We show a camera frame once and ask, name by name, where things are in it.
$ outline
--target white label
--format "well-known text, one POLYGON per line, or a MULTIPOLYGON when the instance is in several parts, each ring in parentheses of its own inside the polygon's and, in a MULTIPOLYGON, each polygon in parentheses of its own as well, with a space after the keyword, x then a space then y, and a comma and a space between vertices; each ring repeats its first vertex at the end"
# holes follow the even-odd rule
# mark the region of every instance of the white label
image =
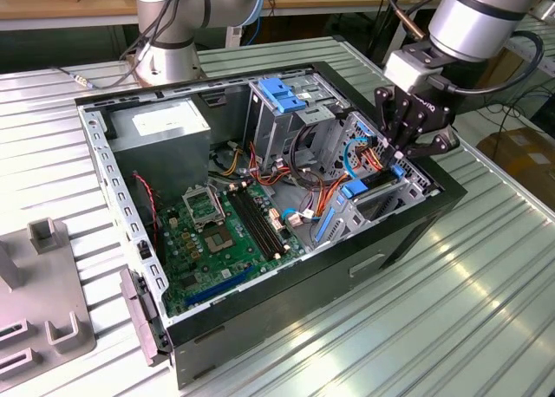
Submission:
POLYGON ((208 128, 204 119, 188 101, 175 107, 137 114, 133 117, 133 123, 140 135, 162 133, 180 127, 190 134, 208 128))
POLYGON ((538 165, 549 165, 551 163, 542 153, 528 153, 528 155, 538 165))
POLYGON ((519 146, 528 146, 530 145, 530 141, 524 136, 520 134, 511 135, 511 140, 517 143, 519 146))

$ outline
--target aluminum table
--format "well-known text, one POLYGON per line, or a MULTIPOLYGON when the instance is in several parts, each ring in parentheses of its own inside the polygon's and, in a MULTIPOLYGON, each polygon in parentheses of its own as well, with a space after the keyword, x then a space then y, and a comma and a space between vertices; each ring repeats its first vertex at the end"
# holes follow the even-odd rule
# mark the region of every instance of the aluminum table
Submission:
MULTIPOLYGON (((323 60, 362 94, 386 81, 320 38, 202 52, 209 75, 323 60)), ((73 68, 110 83, 122 62, 73 68)), ((121 88, 136 87, 130 79, 121 88)), ((4 393, 32 395, 537 395, 555 386, 553 214, 468 145, 438 158, 468 195, 399 263, 177 392, 147 367, 119 287, 126 265, 73 99, 41 70, 0 76, 0 234, 62 218, 96 348, 4 393)))

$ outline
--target yellow wire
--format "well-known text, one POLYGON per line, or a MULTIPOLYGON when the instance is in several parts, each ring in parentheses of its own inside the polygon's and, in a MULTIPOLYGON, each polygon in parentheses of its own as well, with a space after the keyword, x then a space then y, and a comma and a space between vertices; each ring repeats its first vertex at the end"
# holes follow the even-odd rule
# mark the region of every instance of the yellow wire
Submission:
POLYGON ((374 158, 375 162, 378 164, 379 167, 383 168, 382 162, 378 159, 375 155, 374 150, 370 148, 370 152, 372 153, 372 157, 374 158))
POLYGON ((235 169, 237 168, 237 161, 239 158, 239 155, 241 154, 241 150, 237 149, 235 151, 235 155, 233 156, 233 163, 232 165, 229 167, 229 169, 227 169, 225 172, 222 172, 223 176, 229 176, 230 174, 232 174, 233 172, 235 172, 235 169))

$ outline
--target blue pcie slot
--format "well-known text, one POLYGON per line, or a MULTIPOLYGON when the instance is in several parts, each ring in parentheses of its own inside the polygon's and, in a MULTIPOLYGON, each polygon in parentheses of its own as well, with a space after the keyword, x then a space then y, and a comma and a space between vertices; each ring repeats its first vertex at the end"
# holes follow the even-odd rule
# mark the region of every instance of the blue pcie slot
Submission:
POLYGON ((239 274, 231 278, 228 278, 227 280, 223 281, 220 284, 216 284, 215 286, 212 286, 206 290, 203 290, 200 293, 197 293, 196 295, 188 297, 185 300, 185 305, 191 306, 192 304, 202 302, 212 296, 216 296, 219 293, 223 293, 224 291, 230 289, 231 287, 241 284, 244 280, 246 280, 246 277, 252 270, 254 270, 253 266, 249 267, 246 270, 243 270, 242 272, 240 272, 239 274))

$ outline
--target wooden table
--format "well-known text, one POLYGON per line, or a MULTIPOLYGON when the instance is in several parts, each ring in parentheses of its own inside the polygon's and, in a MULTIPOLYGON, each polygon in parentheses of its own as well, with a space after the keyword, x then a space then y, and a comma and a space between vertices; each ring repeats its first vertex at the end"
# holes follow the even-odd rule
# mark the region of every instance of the wooden table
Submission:
MULTIPOLYGON (((376 11, 381 0, 275 0, 275 16, 376 11)), ((410 6, 420 0, 400 0, 410 6)), ((271 6, 264 2, 262 16, 271 6)), ((136 24, 135 0, 0 0, 0 30, 136 24)))

